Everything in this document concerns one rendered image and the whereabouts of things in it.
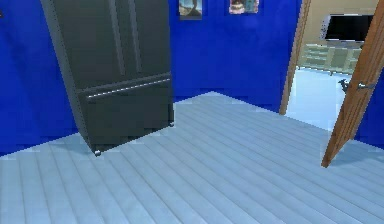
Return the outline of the black fridge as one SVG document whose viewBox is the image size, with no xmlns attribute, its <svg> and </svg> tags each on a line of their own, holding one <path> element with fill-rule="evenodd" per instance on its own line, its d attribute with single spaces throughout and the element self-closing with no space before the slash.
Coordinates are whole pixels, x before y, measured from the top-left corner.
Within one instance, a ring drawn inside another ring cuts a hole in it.
<svg viewBox="0 0 384 224">
<path fill-rule="evenodd" d="M 125 75 L 116 54 L 108 0 L 40 0 L 72 114 L 94 155 L 174 123 L 168 0 L 135 0 L 141 73 L 127 0 L 116 0 Z M 86 99 L 87 95 L 171 81 Z"/>
</svg>

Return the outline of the framed picture with dark figure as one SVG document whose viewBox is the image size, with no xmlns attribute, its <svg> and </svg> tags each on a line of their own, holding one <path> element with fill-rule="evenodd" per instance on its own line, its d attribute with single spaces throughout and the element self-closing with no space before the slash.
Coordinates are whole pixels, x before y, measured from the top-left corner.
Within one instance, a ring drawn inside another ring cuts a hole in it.
<svg viewBox="0 0 384 224">
<path fill-rule="evenodd" d="M 200 20 L 202 18 L 202 0 L 179 0 L 181 20 Z"/>
</svg>

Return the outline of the framed pink picture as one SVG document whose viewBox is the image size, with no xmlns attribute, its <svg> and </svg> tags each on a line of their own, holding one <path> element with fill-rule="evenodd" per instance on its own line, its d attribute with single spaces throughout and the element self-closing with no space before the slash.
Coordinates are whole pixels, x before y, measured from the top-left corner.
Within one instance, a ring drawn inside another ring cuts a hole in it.
<svg viewBox="0 0 384 224">
<path fill-rule="evenodd" d="M 257 13 L 259 0 L 230 0 L 230 14 Z"/>
</svg>

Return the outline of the pale green television stand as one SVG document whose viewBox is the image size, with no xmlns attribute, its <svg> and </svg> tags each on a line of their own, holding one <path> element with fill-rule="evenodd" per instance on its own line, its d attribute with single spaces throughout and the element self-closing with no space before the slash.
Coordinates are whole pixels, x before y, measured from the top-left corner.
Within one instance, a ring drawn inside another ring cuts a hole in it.
<svg viewBox="0 0 384 224">
<path fill-rule="evenodd" d="M 330 75 L 334 73 L 352 75 L 360 53 L 360 48 L 306 44 L 297 67 L 329 71 Z"/>
</svg>

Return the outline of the brown wooden room door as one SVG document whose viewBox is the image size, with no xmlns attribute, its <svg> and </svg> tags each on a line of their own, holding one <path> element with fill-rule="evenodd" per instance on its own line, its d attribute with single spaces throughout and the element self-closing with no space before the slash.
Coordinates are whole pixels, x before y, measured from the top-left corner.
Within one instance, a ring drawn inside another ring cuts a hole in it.
<svg viewBox="0 0 384 224">
<path fill-rule="evenodd" d="M 355 71 L 349 82 L 321 166 L 327 168 L 353 139 L 384 68 L 384 0 L 379 0 Z"/>
</svg>

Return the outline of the black television set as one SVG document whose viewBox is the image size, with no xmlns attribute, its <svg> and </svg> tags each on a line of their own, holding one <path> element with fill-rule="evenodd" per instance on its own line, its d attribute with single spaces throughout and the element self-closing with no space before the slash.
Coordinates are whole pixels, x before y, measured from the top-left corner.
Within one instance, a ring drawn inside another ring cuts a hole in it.
<svg viewBox="0 0 384 224">
<path fill-rule="evenodd" d="M 330 14 L 323 22 L 322 39 L 364 42 L 372 19 L 372 15 Z"/>
</svg>

